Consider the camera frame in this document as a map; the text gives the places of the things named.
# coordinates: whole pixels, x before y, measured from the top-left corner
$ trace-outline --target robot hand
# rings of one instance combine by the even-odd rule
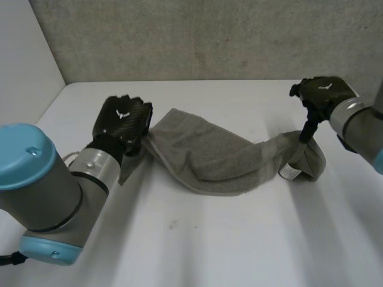
[[[148,133],[153,107],[139,97],[109,97],[98,115],[93,138],[111,136],[123,146],[128,156],[137,155],[141,138]]]
[[[307,122],[299,136],[306,144],[318,129],[318,124],[329,120],[333,110],[343,101],[356,97],[347,83],[339,77],[303,79],[292,86],[290,96],[300,97],[307,108]]]

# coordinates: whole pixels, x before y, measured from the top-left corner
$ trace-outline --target white table surface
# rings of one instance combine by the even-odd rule
[[[157,123],[175,107],[253,142],[301,129],[294,81],[77,83],[38,122],[61,156],[91,141],[110,95],[152,101]],[[109,199],[76,264],[0,267],[13,286],[383,286],[383,177],[323,123],[327,167],[316,182],[276,176],[237,197],[193,194],[148,159]],[[21,227],[0,213],[0,252]]]

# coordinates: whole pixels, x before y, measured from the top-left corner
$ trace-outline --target black cable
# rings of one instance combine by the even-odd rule
[[[19,265],[21,263],[24,263],[25,260],[27,260],[28,257],[21,254],[19,251],[13,252],[11,255],[3,255],[0,256],[0,266],[5,265]]]

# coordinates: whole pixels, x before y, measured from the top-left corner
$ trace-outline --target gray concrete wall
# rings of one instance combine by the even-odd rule
[[[30,2],[67,83],[383,75],[378,0]]]

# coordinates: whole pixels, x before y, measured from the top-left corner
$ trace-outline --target gray towel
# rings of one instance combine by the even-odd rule
[[[237,196],[272,179],[296,154],[299,134],[283,133],[256,144],[196,115],[172,109],[150,130],[143,145],[192,191]],[[314,181],[326,160],[311,140],[291,166]]]

